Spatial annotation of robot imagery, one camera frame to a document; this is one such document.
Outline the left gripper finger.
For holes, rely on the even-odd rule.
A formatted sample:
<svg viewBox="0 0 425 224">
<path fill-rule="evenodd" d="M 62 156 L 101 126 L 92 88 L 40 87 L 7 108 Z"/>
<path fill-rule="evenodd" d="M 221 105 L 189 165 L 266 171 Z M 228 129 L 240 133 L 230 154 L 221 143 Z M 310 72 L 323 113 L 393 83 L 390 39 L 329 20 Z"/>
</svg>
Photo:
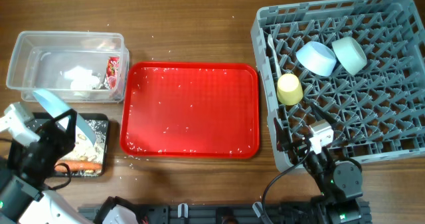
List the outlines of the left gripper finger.
<svg viewBox="0 0 425 224">
<path fill-rule="evenodd" d="M 68 119 L 68 123 L 65 127 L 65 135 L 69 139 L 71 144 L 75 144 L 75 134 L 76 134 L 76 122 L 77 122 L 77 112 L 74 109 L 69 109 L 54 119 L 54 122 L 60 122 L 65 118 Z"/>
<path fill-rule="evenodd" d="M 44 124 L 37 128 L 36 134 L 42 141 L 57 140 L 62 137 L 63 131 L 57 126 L 58 119 L 53 118 L 47 120 Z"/>
</svg>

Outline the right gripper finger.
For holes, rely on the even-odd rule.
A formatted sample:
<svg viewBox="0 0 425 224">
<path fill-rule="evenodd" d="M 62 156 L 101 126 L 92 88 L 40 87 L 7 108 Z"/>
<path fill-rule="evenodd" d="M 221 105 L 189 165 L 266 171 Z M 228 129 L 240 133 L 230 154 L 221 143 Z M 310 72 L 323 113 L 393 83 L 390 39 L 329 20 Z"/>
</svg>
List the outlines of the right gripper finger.
<svg viewBox="0 0 425 224">
<path fill-rule="evenodd" d="M 278 122 L 277 118 L 274 118 L 274 127 L 276 131 L 276 149 L 277 151 L 284 151 L 284 145 L 285 145 L 285 132 L 282 129 L 282 126 Z"/>
<path fill-rule="evenodd" d="M 324 112 L 320 107 L 316 106 L 312 102 L 310 102 L 309 105 L 311 107 L 311 112 L 317 121 L 325 120 L 331 126 L 337 125 L 336 119 L 334 119 L 330 114 L 328 114 L 327 112 Z"/>
</svg>

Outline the light blue plate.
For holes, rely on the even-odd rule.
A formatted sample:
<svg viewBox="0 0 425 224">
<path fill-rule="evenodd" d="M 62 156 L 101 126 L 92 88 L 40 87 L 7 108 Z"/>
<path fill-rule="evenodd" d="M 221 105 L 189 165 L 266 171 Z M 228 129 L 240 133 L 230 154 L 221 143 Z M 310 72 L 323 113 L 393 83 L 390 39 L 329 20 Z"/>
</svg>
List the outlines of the light blue plate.
<svg viewBox="0 0 425 224">
<path fill-rule="evenodd" d="M 53 118 L 71 109 L 64 100 L 49 90 L 42 88 L 36 89 L 33 91 L 33 96 Z M 76 137 L 78 135 L 84 136 L 92 146 L 96 143 L 96 134 L 80 114 L 76 116 Z"/>
</svg>

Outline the orange carrot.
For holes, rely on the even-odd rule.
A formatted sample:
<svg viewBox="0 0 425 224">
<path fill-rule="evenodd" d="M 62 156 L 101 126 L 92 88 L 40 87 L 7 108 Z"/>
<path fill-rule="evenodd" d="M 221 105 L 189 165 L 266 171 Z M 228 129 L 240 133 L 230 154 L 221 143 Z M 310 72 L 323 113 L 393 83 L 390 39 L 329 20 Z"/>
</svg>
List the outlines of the orange carrot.
<svg viewBox="0 0 425 224">
<path fill-rule="evenodd" d="M 60 166 L 59 164 L 66 164 L 70 171 L 86 171 L 86 170 L 92 170 L 92 171 L 98 171 L 102 170 L 102 164 L 94 163 L 94 162 L 87 162 L 87 161 L 73 161 L 73 160 L 66 160 L 62 162 L 58 162 L 55 166 L 55 171 L 59 171 L 62 173 L 67 172 L 67 168 L 64 166 Z"/>
</svg>

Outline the yellow plastic cup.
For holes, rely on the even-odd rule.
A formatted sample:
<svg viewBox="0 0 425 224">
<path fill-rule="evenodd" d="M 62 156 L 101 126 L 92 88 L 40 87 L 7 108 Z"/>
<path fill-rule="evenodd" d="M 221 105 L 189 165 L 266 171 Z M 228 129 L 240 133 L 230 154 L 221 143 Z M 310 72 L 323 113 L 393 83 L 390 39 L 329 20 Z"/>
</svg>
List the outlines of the yellow plastic cup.
<svg viewBox="0 0 425 224">
<path fill-rule="evenodd" d="M 286 106 L 293 106 L 303 98 L 301 82 L 294 74 L 283 74 L 277 83 L 278 100 Z"/>
</svg>

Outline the white tissue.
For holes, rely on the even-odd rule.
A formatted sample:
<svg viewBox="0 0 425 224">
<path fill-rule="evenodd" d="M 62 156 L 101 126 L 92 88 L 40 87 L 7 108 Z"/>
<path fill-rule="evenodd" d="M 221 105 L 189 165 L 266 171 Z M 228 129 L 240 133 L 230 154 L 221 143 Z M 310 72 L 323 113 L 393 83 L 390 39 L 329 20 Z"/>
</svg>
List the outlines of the white tissue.
<svg viewBox="0 0 425 224">
<path fill-rule="evenodd" d="M 100 77 L 93 70 L 77 66 L 64 73 L 66 80 L 70 81 L 71 90 L 93 90 L 101 87 Z"/>
</svg>

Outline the light blue bowl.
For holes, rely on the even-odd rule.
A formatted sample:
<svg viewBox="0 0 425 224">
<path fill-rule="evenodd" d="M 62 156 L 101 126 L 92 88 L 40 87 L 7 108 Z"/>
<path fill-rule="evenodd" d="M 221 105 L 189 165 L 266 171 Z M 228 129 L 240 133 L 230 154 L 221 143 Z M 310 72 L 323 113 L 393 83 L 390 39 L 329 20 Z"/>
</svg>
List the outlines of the light blue bowl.
<svg viewBox="0 0 425 224">
<path fill-rule="evenodd" d="M 335 53 L 317 41 L 302 46 L 296 58 L 306 69 L 320 76 L 330 76 L 337 62 Z"/>
</svg>

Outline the green bowl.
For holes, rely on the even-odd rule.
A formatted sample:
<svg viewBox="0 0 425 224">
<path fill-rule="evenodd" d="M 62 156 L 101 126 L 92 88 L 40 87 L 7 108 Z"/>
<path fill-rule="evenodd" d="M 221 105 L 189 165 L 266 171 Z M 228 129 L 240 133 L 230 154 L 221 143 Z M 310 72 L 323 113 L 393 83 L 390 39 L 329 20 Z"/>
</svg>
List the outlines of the green bowl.
<svg viewBox="0 0 425 224">
<path fill-rule="evenodd" d="M 352 37 L 344 37 L 331 43 L 335 56 L 343 68 L 351 75 L 356 75 L 367 64 L 365 52 Z"/>
</svg>

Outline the red snack wrapper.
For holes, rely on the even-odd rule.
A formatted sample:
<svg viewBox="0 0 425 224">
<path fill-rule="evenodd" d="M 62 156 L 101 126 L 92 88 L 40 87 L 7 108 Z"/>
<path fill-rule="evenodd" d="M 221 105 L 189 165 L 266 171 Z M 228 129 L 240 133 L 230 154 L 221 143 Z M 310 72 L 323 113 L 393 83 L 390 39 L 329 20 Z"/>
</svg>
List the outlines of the red snack wrapper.
<svg viewBox="0 0 425 224">
<path fill-rule="evenodd" d="M 120 58 L 117 56 L 110 56 L 108 59 L 106 74 L 104 79 L 104 86 L 108 90 L 111 90 L 116 86 L 119 67 L 120 67 Z"/>
</svg>

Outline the white plastic spoon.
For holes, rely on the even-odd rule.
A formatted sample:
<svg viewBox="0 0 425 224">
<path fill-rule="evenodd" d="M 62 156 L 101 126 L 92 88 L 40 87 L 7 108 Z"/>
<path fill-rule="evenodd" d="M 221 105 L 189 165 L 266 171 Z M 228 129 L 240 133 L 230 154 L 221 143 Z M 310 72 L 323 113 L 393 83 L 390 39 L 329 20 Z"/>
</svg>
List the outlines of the white plastic spoon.
<svg viewBox="0 0 425 224">
<path fill-rule="evenodd" d="M 277 56 L 276 49 L 275 49 L 275 46 L 274 46 L 274 39 L 273 39 L 273 36 L 271 34 L 268 35 L 267 44 L 268 44 L 268 47 L 270 48 L 270 50 L 272 52 L 272 56 L 273 56 L 273 60 L 274 60 L 274 67 L 275 67 L 275 70 L 276 70 L 276 76 L 277 76 L 277 79 L 279 79 L 282 76 L 282 72 L 281 72 L 281 69 L 280 69 L 278 56 Z"/>
</svg>

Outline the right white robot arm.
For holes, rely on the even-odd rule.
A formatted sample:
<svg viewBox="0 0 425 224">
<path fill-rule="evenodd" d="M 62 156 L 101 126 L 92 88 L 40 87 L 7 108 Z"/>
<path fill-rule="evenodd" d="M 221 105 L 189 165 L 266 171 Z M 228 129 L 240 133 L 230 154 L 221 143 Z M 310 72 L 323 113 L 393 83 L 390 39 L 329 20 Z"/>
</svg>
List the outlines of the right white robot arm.
<svg viewBox="0 0 425 224">
<path fill-rule="evenodd" d="M 291 152 L 296 163 L 278 174 L 266 190 L 284 175 L 303 166 L 321 192 L 309 202 L 307 214 L 318 223 L 359 223 L 363 217 L 357 200 L 363 195 L 362 167 L 352 158 L 332 158 L 328 147 L 335 142 L 337 121 L 315 104 L 309 105 L 316 122 L 309 125 L 309 134 L 296 142 L 289 141 L 289 136 L 274 118 L 276 149 Z"/>
</svg>

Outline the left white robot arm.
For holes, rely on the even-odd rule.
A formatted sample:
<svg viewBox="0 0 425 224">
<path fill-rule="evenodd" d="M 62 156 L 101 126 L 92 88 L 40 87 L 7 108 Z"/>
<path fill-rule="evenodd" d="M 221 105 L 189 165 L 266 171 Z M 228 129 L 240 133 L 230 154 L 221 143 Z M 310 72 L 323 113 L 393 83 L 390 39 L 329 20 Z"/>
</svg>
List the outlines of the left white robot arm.
<svg viewBox="0 0 425 224">
<path fill-rule="evenodd" d="M 57 167 L 71 168 L 59 159 L 75 147 L 78 114 L 70 109 L 45 122 L 23 144 L 15 137 L 9 159 L 1 159 L 1 222 L 2 223 L 89 223 L 90 221 L 71 207 L 56 191 L 70 181 L 49 187 L 45 180 L 56 173 Z"/>
</svg>

